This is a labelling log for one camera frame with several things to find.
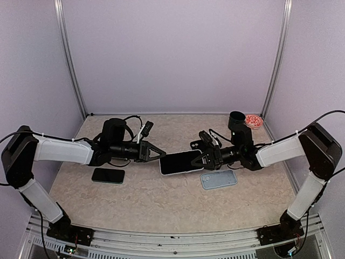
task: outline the lavender wall panel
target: lavender wall panel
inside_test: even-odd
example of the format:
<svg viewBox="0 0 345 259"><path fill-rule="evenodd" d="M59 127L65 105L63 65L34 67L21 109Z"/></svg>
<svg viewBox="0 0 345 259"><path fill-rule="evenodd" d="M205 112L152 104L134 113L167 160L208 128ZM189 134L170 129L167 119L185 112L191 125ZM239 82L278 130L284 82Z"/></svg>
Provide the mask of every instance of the lavender wall panel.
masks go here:
<svg viewBox="0 0 345 259"><path fill-rule="evenodd" d="M64 1L88 111L259 113L284 2Z"/></svg>
<svg viewBox="0 0 345 259"><path fill-rule="evenodd" d="M59 37L54 2L0 2L0 135L20 125L72 137L82 123ZM38 162L33 173L49 189L58 163ZM5 182L2 166L0 182ZM0 187L0 258L17 258L32 210L12 187Z"/></svg>
<svg viewBox="0 0 345 259"><path fill-rule="evenodd" d="M301 129L334 109L345 110L345 2L294 0L284 58L267 122L279 138ZM321 125L345 149L345 116L333 114ZM301 185L308 173L306 159L288 163ZM338 169L345 166L342 158ZM345 243L345 174L327 187L318 211L335 258Z"/></svg>

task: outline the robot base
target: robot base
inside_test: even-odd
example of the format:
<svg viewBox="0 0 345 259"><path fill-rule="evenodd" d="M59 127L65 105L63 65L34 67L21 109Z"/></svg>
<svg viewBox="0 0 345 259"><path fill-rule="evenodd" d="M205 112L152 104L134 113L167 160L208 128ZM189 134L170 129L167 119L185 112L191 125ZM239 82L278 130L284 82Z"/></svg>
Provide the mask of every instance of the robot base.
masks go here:
<svg viewBox="0 0 345 259"><path fill-rule="evenodd" d="M55 231L54 228L49 228L47 231L47 236L73 244L77 243L83 246L90 246L93 238L93 229L70 225L68 232L68 236L60 235L59 232Z"/></svg>
<svg viewBox="0 0 345 259"><path fill-rule="evenodd" d="M280 224L259 228L257 232L261 246L291 240L297 238L297 234L299 234L300 236L304 235L301 224L299 224L293 231L290 231L285 235L282 235Z"/></svg>

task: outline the black cable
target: black cable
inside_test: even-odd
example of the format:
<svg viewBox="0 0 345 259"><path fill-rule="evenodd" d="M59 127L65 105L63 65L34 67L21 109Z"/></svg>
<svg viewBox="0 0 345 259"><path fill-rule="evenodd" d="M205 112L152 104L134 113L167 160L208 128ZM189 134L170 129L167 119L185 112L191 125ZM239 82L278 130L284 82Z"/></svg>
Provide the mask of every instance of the black cable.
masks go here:
<svg viewBox="0 0 345 259"><path fill-rule="evenodd" d="M313 125L314 123L318 122L318 121L321 120L323 117L325 117L325 116L327 116L327 115L330 115L330 114L332 114L332 113L337 113L337 112L339 112L339 113L344 113L344 114L345 114L345 111L343 111L343 110L333 110L333 111L330 111L330 112L326 112L325 114L321 115L321 116L318 117L316 120L314 120L312 123L310 123L308 126L304 127L304 128L301 129L300 131L298 131L298 133L301 133L301 132L305 131L308 127L310 127L310 126ZM275 143L277 143L277 142L283 141L283 140L288 139L288 138L290 138L290 137L292 137L292 136L295 136L295 135L296 135L296 133L291 134L291 135L286 136L286 137L283 137L283 138L281 138L281 139L278 139L278 140L276 140L276 141L273 141L272 144L275 144Z"/></svg>
<svg viewBox="0 0 345 259"><path fill-rule="evenodd" d="M43 249L44 249L44 253L47 256L48 259L50 259L49 255L48 255L48 251L47 248L45 247L45 243L44 243L44 234L43 234L43 216L42 213L37 210L37 212L39 213L40 217L41 217L41 236L42 236L42 244L43 244Z"/></svg>
<svg viewBox="0 0 345 259"><path fill-rule="evenodd" d="M303 242L302 242L302 245L298 248L298 250L294 253L294 254L292 254L292 256L295 256L296 254L298 254L301 250L302 250L302 248L303 248L303 246L304 246L304 244L306 243L306 239L307 239L307 235L308 235L308 225L309 225L309 210L310 210L311 208L309 208L308 210L307 210L307 225L306 225L306 233L305 233L305 237L304 237L304 239L303 239Z"/></svg>
<svg viewBox="0 0 345 259"><path fill-rule="evenodd" d="M244 169L244 167L232 168L232 167L230 167L230 164L228 164L227 167L230 168L231 170Z"/></svg>
<svg viewBox="0 0 345 259"><path fill-rule="evenodd" d="M230 142L230 143L231 143L231 140L230 140L230 139L227 139L226 137L220 135L218 132L214 131L213 129L210 128L210 129L209 129L209 132L210 132L210 133L212 132L212 133L214 133L215 135L217 135L218 137L220 137L220 138L226 140L227 142Z"/></svg>
<svg viewBox="0 0 345 259"><path fill-rule="evenodd" d="M340 170L338 170L337 172L335 172L335 173L330 177L330 179L333 178L334 176L336 176L337 174L340 174L340 173L343 172L344 170L345 170L345 167L342 168L342 169L340 169Z"/></svg>
<svg viewBox="0 0 345 259"><path fill-rule="evenodd" d="M130 164L130 160L128 161L128 163L127 164L125 164L125 165L121 165L121 166L118 166L118 165L114 165L113 163L111 163L111 162L108 162L108 165L111 165L111 166L114 166L114 167L126 167L126 166L128 166Z"/></svg>
<svg viewBox="0 0 345 259"><path fill-rule="evenodd" d="M141 117L138 116L138 115L131 115L131 116L128 116L128 117L124 118L123 120L128 120L128 119L131 119L131 118L137 118L137 119L139 119L139 120L140 120L140 127L142 127L142 125L143 125L142 119L141 119Z"/></svg>

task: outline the beige table surface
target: beige table surface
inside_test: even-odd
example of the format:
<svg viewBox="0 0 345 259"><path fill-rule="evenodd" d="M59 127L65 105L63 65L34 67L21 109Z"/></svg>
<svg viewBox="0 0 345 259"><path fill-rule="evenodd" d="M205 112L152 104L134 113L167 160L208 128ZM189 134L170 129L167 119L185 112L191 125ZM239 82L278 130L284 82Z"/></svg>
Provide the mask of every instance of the beige table surface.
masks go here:
<svg viewBox="0 0 345 259"><path fill-rule="evenodd" d="M103 122L114 117L122 116L88 117L78 137L93 138L101 132ZM209 128L230 138L225 115L143 115L142 119L154 123L146 140L167 153L190 150L198 132ZM128 120L128 125L137 132L136 119ZM253 138L255 143L269 141L263 128L253 131ZM256 172L237 170L235 186L214 190L204 190L200 180L201 174L210 171L162 176L158 161L132 162L125 168L121 185L91 181L93 170L63 163L50 191L73 223L90 227L149 233L258 227L279 222L294 198L281 163Z"/></svg>

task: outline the smartphone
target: smartphone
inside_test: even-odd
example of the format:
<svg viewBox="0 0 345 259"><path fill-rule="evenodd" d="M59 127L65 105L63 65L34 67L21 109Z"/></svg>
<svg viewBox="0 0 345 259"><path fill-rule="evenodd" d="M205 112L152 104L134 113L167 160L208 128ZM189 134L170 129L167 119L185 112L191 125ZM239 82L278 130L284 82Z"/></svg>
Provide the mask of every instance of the smartphone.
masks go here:
<svg viewBox="0 0 345 259"><path fill-rule="evenodd" d="M201 151L190 150L180 153L167 154L160 158L160 170L162 175L189 173L203 168L192 166L193 159L201 155Z"/></svg>
<svg viewBox="0 0 345 259"><path fill-rule="evenodd" d="M96 168L93 171L91 180L94 182L123 183L125 171L118 169Z"/></svg>

